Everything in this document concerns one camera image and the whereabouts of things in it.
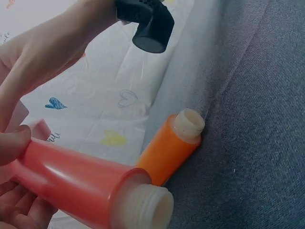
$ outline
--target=blue heart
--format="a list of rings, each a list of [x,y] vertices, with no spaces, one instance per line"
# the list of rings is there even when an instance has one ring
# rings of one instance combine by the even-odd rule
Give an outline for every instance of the blue heart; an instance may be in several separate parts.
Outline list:
[[[49,102],[50,102],[50,104],[46,104],[44,107],[51,108],[51,109],[57,109],[57,110],[61,110],[61,109],[67,108],[64,104],[62,104],[56,98],[49,99]]]

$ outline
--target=black plastic cap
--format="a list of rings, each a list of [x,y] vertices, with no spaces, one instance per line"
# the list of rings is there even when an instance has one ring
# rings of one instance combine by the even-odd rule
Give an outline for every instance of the black plastic cap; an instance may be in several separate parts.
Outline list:
[[[118,19],[139,23],[132,42],[151,53],[166,50],[174,20],[160,0],[116,0]]]

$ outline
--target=heart outline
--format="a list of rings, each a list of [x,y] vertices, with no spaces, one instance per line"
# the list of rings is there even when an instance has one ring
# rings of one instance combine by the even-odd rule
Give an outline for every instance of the heart outline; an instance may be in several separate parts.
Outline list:
[[[134,92],[132,92],[130,90],[126,90],[126,89],[120,91],[120,97],[121,97],[121,100],[118,102],[119,108],[129,107],[129,106],[135,104],[138,100],[138,96]],[[122,104],[124,101],[128,102],[129,99],[133,99],[134,101],[131,103],[127,103],[127,104]]]
[[[62,104],[58,99],[52,97],[49,99],[50,104],[45,104],[45,108],[61,110],[67,108],[64,104]]]

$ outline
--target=printed heart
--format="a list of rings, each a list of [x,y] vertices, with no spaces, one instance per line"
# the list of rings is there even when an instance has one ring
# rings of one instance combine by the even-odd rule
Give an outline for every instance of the printed heart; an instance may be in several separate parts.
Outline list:
[[[101,143],[105,146],[123,146],[127,143],[127,139],[113,130],[105,130],[104,135],[106,136]]]
[[[46,104],[44,107],[50,108],[50,109],[56,109],[56,110],[61,110],[61,109],[67,108],[64,104],[62,104],[56,98],[49,99],[49,102],[50,102],[50,104]]]
[[[121,100],[118,102],[119,108],[126,108],[128,106],[131,106],[135,104],[135,102],[138,100],[137,95],[130,90],[120,91],[120,97]]]

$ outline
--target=wrist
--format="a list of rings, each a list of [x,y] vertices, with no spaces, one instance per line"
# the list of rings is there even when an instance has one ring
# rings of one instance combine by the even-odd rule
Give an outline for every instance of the wrist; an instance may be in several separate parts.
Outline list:
[[[78,0],[64,14],[73,18],[87,43],[117,21],[115,0]]]

